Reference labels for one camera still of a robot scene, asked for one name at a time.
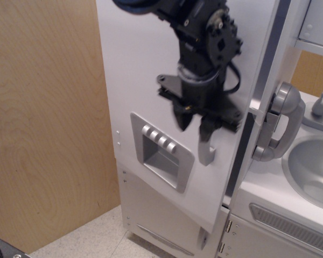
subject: gray vent grille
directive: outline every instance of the gray vent grille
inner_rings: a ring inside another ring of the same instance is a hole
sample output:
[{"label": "gray vent grille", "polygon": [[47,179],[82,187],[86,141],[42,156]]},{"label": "gray vent grille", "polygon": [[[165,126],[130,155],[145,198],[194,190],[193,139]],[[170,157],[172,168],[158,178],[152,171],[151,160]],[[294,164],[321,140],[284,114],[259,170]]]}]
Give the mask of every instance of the gray vent grille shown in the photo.
[{"label": "gray vent grille", "polygon": [[249,206],[251,214],[256,221],[323,251],[322,233],[305,227],[302,224],[287,219],[256,204],[250,204]]}]

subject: robotic arm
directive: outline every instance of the robotic arm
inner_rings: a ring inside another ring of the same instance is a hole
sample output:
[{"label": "robotic arm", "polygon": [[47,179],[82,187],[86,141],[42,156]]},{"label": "robotic arm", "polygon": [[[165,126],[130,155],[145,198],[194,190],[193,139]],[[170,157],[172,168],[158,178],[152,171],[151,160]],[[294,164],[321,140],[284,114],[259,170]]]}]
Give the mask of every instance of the robotic arm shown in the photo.
[{"label": "robotic arm", "polygon": [[[232,59],[242,41],[229,17],[226,0],[113,0],[121,9],[142,15],[153,12],[170,23],[178,39],[178,76],[159,75],[159,94],[173,103],[179,127],[184,131],[194,114],[202,116],[200,141],[225,126],[237,131],[241,112],[228,98],[240,86],[240,73]],[[238,84],[225,90],[227,68]]]}]

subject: plywood panel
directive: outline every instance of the plywood panel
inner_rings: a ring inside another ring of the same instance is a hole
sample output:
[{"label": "plywood panel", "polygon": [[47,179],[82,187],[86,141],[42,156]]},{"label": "plywood panel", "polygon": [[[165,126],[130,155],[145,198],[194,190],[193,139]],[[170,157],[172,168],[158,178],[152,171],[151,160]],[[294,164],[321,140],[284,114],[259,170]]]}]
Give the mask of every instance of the plywood panel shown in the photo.
[{"label": "plywood panel", "polygon": [[0,238],[29,253],[119,204],[94,0],[0,0]]},{"label": "plywood panel", "polygon": [[292,84],[300,91],[319,97],[323,92],[323,56],[303,51]]}]

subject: refrigerator door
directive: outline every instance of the refrigerator door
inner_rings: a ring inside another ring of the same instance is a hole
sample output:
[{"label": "refrigerator door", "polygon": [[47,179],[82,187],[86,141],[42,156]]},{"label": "refrigerator door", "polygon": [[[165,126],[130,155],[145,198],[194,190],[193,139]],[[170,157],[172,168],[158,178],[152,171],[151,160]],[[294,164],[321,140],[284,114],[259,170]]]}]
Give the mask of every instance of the refrigerator door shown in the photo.
[{"label": "refrigerator door", "polygon": [[[243,124],[274,22],[287,13],[290,1],[284,2],[283,7],[278,0],[227,3],[244,42],[242,54],[233,60],[241,73],[241,88],[231,96],[244,112]],[[97,11],[117,161],[212,233],[243,130],[215,131],[210,143],[216,149],[214,161],[202,165],[198,158],[200,117],[195,116],[181,132],[171,103],[157,95],[157,76],[177,71],[178,40],[169,24],[154,15],[128,14],[112,1],[97,0]],[[236,82],[228,72],[227,88]],[[138,122],[131,117],[138,117]]]}]

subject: ice dispenser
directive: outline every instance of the ice dispenser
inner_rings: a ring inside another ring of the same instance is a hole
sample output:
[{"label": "ice dispenser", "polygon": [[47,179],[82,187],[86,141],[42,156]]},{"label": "ice dispenser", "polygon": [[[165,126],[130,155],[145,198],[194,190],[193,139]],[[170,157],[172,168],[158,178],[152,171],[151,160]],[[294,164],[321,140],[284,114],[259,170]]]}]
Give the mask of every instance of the ice dispenser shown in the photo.
[{"label": "ice dispenser", "polygon": [[179,193],[185,191],[194,155],[135,113],[130,115],[138,161]]}]

